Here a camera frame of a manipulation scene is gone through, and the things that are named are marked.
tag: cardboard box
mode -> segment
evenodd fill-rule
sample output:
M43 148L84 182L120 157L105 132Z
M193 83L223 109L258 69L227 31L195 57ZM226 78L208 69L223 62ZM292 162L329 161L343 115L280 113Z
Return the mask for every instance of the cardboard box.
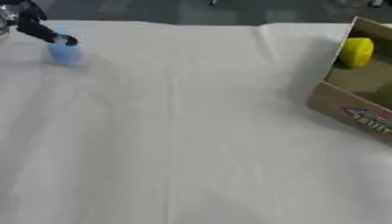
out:
M364 67L348 69L340 64L343 44L351 37L367 37L374 42L374 56ZM313 90L308 105L392 143L392 110L374 99L386 84L392 84L392 29L357 17L332 61L331 70Z

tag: gray floor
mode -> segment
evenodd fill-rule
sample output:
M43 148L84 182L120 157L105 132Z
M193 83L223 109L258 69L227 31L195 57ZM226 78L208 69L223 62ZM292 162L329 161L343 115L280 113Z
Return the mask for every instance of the gray floor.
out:
M355 15L392 23L392 7L350 9L334 0L36 0L52 19L137 20L175 25L344 23Z

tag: yellow fruit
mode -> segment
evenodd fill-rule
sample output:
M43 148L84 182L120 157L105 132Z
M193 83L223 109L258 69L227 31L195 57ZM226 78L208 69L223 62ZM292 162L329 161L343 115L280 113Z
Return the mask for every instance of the yellow fruit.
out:
M375 44L370 38L348 38L339 59L347 67L364 67L372 58Z

